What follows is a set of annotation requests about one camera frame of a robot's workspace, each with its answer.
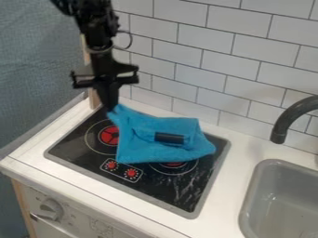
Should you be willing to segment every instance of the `blue towel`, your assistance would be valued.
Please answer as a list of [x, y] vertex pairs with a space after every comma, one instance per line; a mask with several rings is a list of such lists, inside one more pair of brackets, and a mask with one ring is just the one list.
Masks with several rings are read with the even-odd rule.
[[[117, 105], [108, 117], [119, 127], [116, 161], [123, 164], [185, 162], [215, 153], [195, 118], [157, 118]], [[182, 135], [183, 144], [158, 142], [155, 134]]]

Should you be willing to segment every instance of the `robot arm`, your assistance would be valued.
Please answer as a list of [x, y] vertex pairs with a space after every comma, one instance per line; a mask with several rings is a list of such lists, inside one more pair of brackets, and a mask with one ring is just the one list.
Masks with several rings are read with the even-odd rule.
[[[139, 82], [138, 66], [119, 63], [113, 58], [112, 38], [120, 33], [120, 25], [111, 0], [50, 1], [63, 14], [75, 18], [86, 39], [90, 69], [80, 74], [71, 73], [73, 87], [94, 87], [103, 105], [111, 111], [118, 104], [119, 88]], [[122, 73], [132, 73], [132, 76], [119, 77]]]

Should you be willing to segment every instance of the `white subway tile wall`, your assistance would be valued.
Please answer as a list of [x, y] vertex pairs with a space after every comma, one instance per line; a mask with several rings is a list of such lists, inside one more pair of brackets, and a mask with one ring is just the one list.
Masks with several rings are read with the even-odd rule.
[[[116, 0], [134, 42], [115, 51], [139, 65], [121, 95], [269, 139], [279, 115], [318, 93], [318, 1]], [[125, 46], [128, 37], [115, 43]], [[318, 111], [300, 117], [286, 145], [318, 153]]]

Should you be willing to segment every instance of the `black stovetop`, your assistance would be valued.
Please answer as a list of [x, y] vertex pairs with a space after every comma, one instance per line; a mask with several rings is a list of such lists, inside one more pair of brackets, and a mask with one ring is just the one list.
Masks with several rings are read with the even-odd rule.
[[100, 109], [48, 149], [45, 157], [185, 218], [196, 217], [228, 141], [206, 135], [217, 147], [216, 154], [186, 163], [119, 165], [115, 161], [118, 136], [118, 128]]

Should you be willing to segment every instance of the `white tile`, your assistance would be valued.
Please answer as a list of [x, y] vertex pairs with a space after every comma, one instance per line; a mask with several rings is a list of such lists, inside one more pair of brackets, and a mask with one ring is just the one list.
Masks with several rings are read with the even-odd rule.
[[[252, 101], [248, 117], [260, 120], [265, 123], [275, 124], [278, 117], [284, 112], [284, 109]], [[291, 129], [304, 132], [310, 121], [309, 115], [302, 115], [296, 120]]]
[[318, 91], [318, 73], [311, 73], [289, 67], [262, 63], [258, 80], [263, 83], [296, 89], [316, 94]]
[[[117, 34], [114, 39], [114, 43], [119, 47], [127, 47], [129, 45], [129, 36], [125, 33]], [[151, 56], [152, 55], [152, 39], [133, 35], [132, 45], [127, 51], [139, 53], [142, 55]]]
[[249, 100], [236, 98], [234, 96], [203, 88], [199, 88], [197, 103], [240, 115], [247, 115], [249, 106]]
[[266, 36], [271, 15], [226, 7], [210, 7], [207, 27], [233, 33]]
[[120, 30], [129, 31], [129, 15], [124, 12], [115, 12], [119, 17]]
[[136, 86], [132, 87], [132, 99], [169, 111], [171, 110], [172, 106], [171, 97]]
[[191, 25], [205, 26], [207, 6], [179, 0], [154, 0], [154, 16]]
[[150, 73], [165, 78], [174, 78], [175, 64], [159, 59], [145, 57], [141, 55], [132, 54], [132, 63], [139, 65], [141, 72]]
[[226, 112], [221, 112], [219, 126], [262, 139], [269, 139], [272, 131], [272, 125]]
[[188, 86], [176, 81], [154, 76], [152, 78], [152, 90], [179, 99], [195, 101], [197, 88], [196, 86]]
[[242, 8], [287, 15], [298, 18], [308, 18], [313, 0], [243, 0]]
[[318, 137], [318, 117], [312, 117], [307, 133]]
[[283, 101], [285, 90], [277, 86], [269, 86], [229, 76], [225, 87], [225, 93], [280, 106]]
[[166, 20], [130, 16], [131, 32], [156, 39], [177, 42], [178, 24]]
[[196, 117], [199, 120], [205, 121], [213, 125], [216, 125], [219, 119], [219, 110], [215, 110], [180, 99], [174, 99], [173, 112], [185, 116]]
[[298, 45], [257, 37], [236, 35], [233, 55], [293, 66]]
[[118, 11], [152, 16], [152, 1], [150, 0], [115, 0], [113, 8]]
[[131, 86], [122, 86], [119, 89], [119, 95], [124, 98], [131, 99]]
[[147, 73], [138, 73], [139, 83], [135, 86], [143, 87], [145, 89], [151, 89], [152, 87], [152, 76]]
[[259, 62], [235, 56], [205, 51], [202, 68], [218, 73], [226, 73], [250, 80], [256, 80]]
[[221, 31], [182, 24], [179, 26], [178, 42], [187, 46], [230, 53], [233, 38], [233, 33], [224, 33]]
[[153, 56], [159, 59], [199, 67], [201, 55], [201, 49], [157, 40], [153, 42]]
[[308, 46], [318, 46], [318, 22], [274, 16], [269, 37]]
[[[287, 90], [282, 107], [289, 108], [294, 103], [312, 96], [312, 94], [301, 93], [294, 90]], [[309, 114], [318, 116], [318, 110], [309, 112]]]
[[285, 145], [311, 153], [318, 153], [318, 138], [297, 131], [288, 131]]
[[125, 52], [123, 50], [114, 49], [113, 57], [123, 63], [130, 63], [129, 52]]
[[318, 20], [318, 2], [315, 1], [312, 13], [311, 13], [311, 19]]
[[225, 85], [225, 78], [224, 74], [177, 65], [176, 80], [190, 85], [221, 92]]
[[299, 51], [296, 67], [318, 72], [318, 49], [302, 46]]
[[192, 2], [212, 4], [225, 7], [239, 7], [241, 0], [191, 0]]

